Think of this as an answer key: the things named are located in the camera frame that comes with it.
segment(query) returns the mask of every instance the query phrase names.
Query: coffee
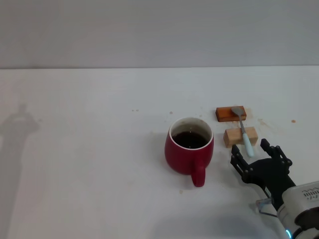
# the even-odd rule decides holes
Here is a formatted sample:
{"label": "coffee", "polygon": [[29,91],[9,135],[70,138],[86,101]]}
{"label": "coffee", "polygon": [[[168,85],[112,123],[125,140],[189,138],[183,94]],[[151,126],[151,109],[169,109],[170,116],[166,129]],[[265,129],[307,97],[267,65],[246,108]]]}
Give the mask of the coffee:
{"label": "coffee", "polygon": [[178,133],[172,138],[178,145],[184,148],[201,148],[208,143],[208,140],[205,137],[191,131]]}

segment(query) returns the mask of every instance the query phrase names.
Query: white table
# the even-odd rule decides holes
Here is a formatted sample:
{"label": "white table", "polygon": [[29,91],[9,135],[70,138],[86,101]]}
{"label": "white table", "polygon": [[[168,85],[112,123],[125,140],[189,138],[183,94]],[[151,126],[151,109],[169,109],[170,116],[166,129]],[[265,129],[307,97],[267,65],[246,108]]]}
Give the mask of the white table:
{"label": "white table", "polygon": [[[265,137],[293,161],[292,180],[309,183],[319,180],[318,89],[319,67],[306,66],[1,70],[0,238],[287,238],[254,211],[266,196],[230,165],[222,136],[237,124],[214,111],[244,105],[259,135],[247,161],[267,157]],[[203,188],[164,158],[181,117],[214,130]]]}

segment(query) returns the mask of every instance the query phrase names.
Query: spoon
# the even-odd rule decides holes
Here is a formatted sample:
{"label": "spoon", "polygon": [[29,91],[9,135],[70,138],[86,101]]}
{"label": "spoon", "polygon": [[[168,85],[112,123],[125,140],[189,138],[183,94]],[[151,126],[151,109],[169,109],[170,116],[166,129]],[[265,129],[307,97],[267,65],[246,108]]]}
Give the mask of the spoon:
{"label": "spoon", "polygon": [[236,115],[238,115],[238,117],[239,117],[239,122],[240,122],[240,126],[241,126],[241,131],[243,133],[243,139],[244,139],[244,144],[245,144],[245,147],[246,147],[247,154],[248,154],[249,157],[254,157],[253,147],[251,146],[249,137],[246,134],[245,127],[243,126],[243,122],[241,121],[241,116],[243,115],[244,111],[240,107],[232,107],[231,111],[233,113],[235,113]]}

